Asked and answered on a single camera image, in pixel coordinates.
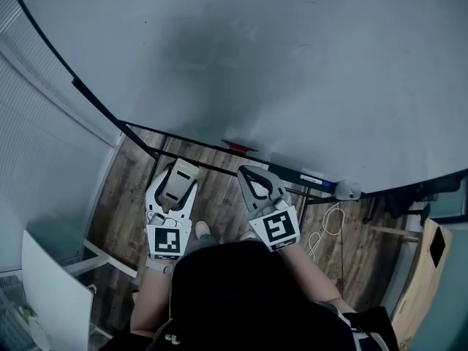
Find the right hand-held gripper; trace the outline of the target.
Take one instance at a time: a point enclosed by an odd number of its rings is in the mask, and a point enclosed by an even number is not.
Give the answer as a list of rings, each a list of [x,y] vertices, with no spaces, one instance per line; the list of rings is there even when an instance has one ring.
[[[237,177],[251,218],[249,224],[268,250],[277,252],[297,244],[300,239],[297,211],[286,197],[281,197],[285,193],[281,179],[250,165],[240,166]],[[261,209],[268,200],[275,201]]]

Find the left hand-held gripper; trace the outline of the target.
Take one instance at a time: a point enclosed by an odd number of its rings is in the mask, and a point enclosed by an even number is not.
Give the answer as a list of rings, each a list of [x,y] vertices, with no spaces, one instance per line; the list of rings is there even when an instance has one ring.
[[[149,256],[154,260],[178,260],[188,244],[192,231],[189,218],[197,194],[197,184],[193,184],[175,208],[173,215],[165,214],[161,198],[169,181],[170,171],[159,174],[146,190],[146,235]]]

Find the white whiteboard eraser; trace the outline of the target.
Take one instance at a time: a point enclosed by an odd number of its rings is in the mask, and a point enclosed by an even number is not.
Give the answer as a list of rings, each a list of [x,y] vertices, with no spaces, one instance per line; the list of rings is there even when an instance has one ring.
[[[162,190],[162,197],[179,203],[196,180],[200,168],[183,159],[177,159],[169,169],[169,177]]]

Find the large white whiteboard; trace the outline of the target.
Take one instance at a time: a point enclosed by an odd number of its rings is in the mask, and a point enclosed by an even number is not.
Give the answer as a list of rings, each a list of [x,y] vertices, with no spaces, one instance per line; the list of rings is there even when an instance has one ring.
[[[23,0],[116,118],[364,192],[468,169],[468,0]]]

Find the person's right forearm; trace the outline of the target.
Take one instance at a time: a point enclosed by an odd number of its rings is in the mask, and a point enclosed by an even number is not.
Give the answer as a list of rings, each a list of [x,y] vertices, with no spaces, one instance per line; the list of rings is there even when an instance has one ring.
[[[292,244],[281,249],[279,253],[303,294],[310,301],[329,303],[341,313],[356,313],[356,310],[344,301],[335,284],[300,245]]]

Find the person's left forearm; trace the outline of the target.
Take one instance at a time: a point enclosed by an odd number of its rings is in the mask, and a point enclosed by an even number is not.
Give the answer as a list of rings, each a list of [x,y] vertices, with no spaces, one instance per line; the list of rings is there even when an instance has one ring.
[[[130,320],[130,332],[154,338],[169,320],[171,275],[146,268]]]

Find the blue and white marker pen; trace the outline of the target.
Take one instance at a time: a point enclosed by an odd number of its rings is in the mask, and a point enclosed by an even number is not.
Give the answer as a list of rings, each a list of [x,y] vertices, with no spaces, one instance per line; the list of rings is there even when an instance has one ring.
[[[319,178],[315,178],[315,177],[310,176],[310,175],[300,174],[299,178],[301,180],[303,180],[303,181],[308,181],[308,182],[311,182],[313,184],[317,184],[317,185],[320,185],[320,186],[325,186],[325,187],[330,187],[331,186],[331,183],[329,181],[325,181],[325,180],[322,180],[322,179],[319,179]]]

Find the white wristwatch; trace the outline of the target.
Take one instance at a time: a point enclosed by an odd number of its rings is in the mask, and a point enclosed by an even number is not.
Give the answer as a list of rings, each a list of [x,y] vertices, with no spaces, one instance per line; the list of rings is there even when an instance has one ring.
[[[171,274],[173,271],[173,262],[171,260],[152,259],[150,256],[147,256],[146,267],[163,274]]]

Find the white round pen holder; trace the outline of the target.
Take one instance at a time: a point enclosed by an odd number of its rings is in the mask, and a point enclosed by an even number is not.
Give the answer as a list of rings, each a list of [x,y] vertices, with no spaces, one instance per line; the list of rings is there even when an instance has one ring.
[[[361,198],[361,186],[359,183],[340,181],[336,183],[334,196],[337,200],[359,200]]]

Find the person's black shirt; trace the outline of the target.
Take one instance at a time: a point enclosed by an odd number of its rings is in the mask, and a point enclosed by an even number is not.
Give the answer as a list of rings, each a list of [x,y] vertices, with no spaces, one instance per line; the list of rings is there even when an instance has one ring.
[[[341,314],[309,300],[280,254],[258,241],[183,257],[170,321],[148,351],[399,351],[386,311]]]

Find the black mesh office chair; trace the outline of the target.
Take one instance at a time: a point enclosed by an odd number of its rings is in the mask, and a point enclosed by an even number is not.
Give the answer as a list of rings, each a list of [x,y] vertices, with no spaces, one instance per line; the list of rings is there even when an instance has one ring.
[[[377,196],[372,199],[363,223],[368,224],[373,220],[382,200],[384,212],[390,214],[393,219],[408,215],[420,216],[420,225],[424,226],[431,211],[429,203],[438,200],[439,194],[458,191],[460,186],[460,178],[442,178]]]

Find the white table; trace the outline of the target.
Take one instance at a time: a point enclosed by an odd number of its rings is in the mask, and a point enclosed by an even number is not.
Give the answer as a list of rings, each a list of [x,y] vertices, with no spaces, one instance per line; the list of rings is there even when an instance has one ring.
[[[86,239],[83,246],[95,256],[62,267],[28,231],[23,232],[22,285],[31,309],[30,334],[41,350],[88,351],[89,338],[94,332],[113,338],[91,323],[94,291],[76,277],[107,264],[132,278],[137,276],[137,271]]]

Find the small green plant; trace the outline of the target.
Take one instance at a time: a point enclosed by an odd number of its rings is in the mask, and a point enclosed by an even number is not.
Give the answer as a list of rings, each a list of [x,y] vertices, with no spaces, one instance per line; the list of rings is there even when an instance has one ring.
[[[38,322],[37,314],[29,306],[19,306],[18,311],[26,323]]]

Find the black tablet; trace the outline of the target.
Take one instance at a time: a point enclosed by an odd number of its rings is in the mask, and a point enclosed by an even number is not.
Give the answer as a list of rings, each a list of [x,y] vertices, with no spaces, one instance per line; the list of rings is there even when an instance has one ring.
[[[442,229],[441,227],[438,227],[433,240],[431,242],[431,245],[429,247],[429,252],[434,264],[434,267],[437,268],[439,265],[440,260],[442,259],[443,252],[445,250],[445,239],[442,234]]]

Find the light wooden table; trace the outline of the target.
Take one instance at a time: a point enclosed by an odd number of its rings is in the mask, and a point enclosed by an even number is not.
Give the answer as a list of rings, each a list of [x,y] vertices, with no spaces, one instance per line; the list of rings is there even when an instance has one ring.
[[[437,268],[434,267],[429,247],[438,227],[445,239],[445,250]],[[447,228],[427,219],[421,232],[372,226],[376,232],[397,235],[403,241],[415,245],[415,253],[409,271],[390,312],[391,323],[400,351],[409,351],[410,344],[422,321],[428,314],[439,287],[446,259],[450,251],[452,233]]]

